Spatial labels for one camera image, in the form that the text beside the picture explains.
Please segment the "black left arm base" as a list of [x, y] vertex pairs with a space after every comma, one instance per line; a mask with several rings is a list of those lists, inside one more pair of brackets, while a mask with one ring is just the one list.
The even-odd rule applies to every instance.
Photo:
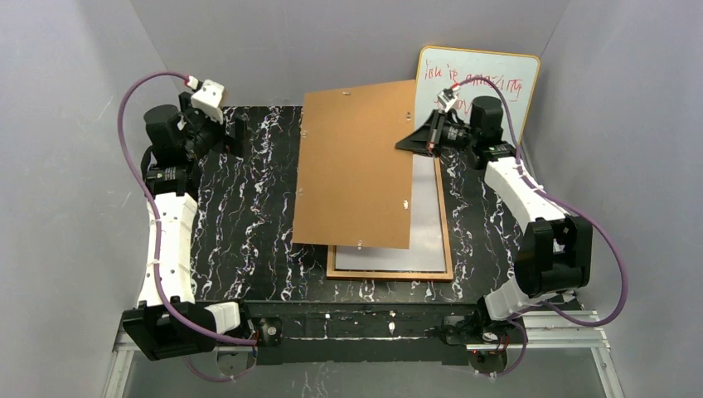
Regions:
[[283, 325], [281, 318], [252, 318], [243, 321], [239, 327], [225, 332], [225, 335], [255, 340], [258, 347], [277, 347], [283, 341]]

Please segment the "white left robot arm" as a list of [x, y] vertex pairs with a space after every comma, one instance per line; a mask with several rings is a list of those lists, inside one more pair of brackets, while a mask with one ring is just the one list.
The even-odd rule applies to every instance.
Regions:
[[122, 327], [151, 361], [212, 351], [215, 334], [230, 336], [242, 322], [237, 302], [198, 303], [191, 285], [192, 226], [201, 182], [199, 162], [218, 150], [243, 155], [246, 122], [226, 125], [197, 108], [192, 94], [162, 104], [144, 116], [150, 146], [138, 175], [152, 195], [148, 205], [149, 242], [144, 281], [134, 309], [124, 311]]

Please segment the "brown frame backing board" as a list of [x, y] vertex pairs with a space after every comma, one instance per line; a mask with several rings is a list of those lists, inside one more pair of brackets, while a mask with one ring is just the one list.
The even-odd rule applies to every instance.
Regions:
[[309, 92], [303, 97], [292, 241], [406, 249], [414, 80]]

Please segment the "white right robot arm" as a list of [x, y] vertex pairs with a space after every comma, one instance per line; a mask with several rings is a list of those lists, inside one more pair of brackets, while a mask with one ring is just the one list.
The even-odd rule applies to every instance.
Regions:
[[500, 99], [478, 96], [467, 121], [455, 109], [436, 109], [396, 148], [436, 158], [445, 148], [463, 150], [472, 167], [500, 197], [522, 230], [514, 275], [480, 301], [483, 317], [503, 321], [559, 293], [589, 282], [593, 227], [581, 216], [537, 192], [536, 182], [516, 160], [515, 148], [502, 138]]

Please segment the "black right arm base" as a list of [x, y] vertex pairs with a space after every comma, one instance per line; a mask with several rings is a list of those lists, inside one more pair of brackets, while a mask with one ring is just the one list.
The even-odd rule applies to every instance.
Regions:
[[477, 313], [451, 315], [441, 322], [439, 336], [451, 346], [482, 344], [493, 351], [505, 351], [512, 344], [526, 341], [526, 333], [521, 331], [523, 326], [519, 320], [484, 320]]

